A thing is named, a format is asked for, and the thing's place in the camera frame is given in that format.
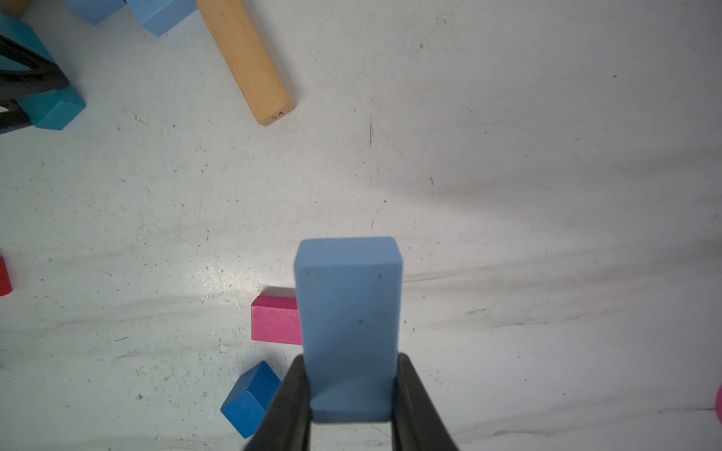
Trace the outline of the natural wood block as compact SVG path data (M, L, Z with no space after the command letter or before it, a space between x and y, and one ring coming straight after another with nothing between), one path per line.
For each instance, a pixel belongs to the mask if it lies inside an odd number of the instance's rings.
M0 12L19 19L31 5L32 0L0 0Z
M261 126L287 116L295 102L241 0L199 0L209 28L246 103Z

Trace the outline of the pink plastic goblet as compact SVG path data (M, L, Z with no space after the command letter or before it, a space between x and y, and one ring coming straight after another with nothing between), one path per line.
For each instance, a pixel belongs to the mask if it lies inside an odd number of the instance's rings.
M722 386L720 385L716 393L716 403L714 404L714 411L719 423L722 423Z

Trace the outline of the light blue block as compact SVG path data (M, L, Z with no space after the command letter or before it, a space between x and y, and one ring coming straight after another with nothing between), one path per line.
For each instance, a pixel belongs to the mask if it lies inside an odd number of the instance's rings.
M135 20L148 32L161 37L197 10L195 0L127 0Z
M314 422L391 419L402 272L391 237L300 243L295 290Z
M70 13L88 24L99 24L122 9L125 0L64 0Z

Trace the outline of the dark blue cube block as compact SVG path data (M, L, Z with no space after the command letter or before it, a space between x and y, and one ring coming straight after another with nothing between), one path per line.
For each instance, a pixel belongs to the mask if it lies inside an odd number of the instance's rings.
M280 385L278 375L261 361L238 379L220 411L248 439L258 430Z

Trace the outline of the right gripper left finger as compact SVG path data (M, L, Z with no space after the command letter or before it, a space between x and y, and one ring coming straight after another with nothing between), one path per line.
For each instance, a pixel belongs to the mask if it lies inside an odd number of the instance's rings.
M299 354L244 451L308 451L310 432L308 376L304 356Z

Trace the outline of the red block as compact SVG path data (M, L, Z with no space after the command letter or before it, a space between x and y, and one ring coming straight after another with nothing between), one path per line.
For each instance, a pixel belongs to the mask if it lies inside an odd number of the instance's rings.
M9 293L12 293L12 291L13 288L6 261L3 257L0 257L0 296L7 296Z

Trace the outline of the magenta block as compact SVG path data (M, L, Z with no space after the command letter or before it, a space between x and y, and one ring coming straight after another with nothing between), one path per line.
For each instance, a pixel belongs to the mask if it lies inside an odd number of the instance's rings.
M254 341L301 345L295 289L266 287L251 304L251 338Z

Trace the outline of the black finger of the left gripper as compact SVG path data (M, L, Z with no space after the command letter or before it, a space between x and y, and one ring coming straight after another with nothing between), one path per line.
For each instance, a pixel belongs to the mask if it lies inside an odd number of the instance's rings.
M1 37L1 56L26 67L1 71L1 133L30 127L32 122L16 99L67 88L69 79L55 62L32 52L9 38Z

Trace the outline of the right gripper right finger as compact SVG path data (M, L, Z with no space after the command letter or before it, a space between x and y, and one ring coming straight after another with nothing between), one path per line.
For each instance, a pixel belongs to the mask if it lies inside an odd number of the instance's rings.
M458 450L405 353L399 354L391 425L393 450Z

